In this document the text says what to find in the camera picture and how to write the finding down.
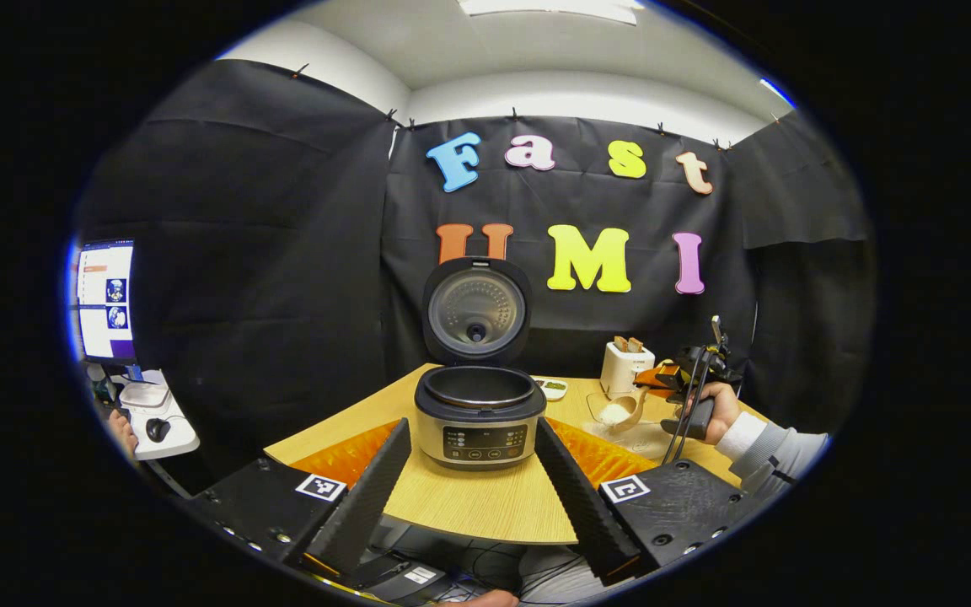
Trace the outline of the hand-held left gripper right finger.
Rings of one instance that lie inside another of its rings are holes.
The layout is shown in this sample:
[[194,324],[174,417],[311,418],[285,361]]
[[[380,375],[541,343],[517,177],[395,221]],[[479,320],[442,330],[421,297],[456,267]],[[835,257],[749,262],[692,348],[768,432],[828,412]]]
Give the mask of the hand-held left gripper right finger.
[[534,442],[591,572],[604,584],[670,572],[722,543],[762,507],[689,459],[593,488],[545,419]]

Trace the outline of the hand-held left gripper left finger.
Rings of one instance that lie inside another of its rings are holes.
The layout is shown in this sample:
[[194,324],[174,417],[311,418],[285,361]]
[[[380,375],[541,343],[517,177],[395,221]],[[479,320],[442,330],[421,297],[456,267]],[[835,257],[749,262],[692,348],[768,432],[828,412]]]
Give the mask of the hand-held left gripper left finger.
[[186,499],[186,511],[262,560],[339,579],[357,568],[411,454],[407,418],[380,431],[355,483],[262,457]]

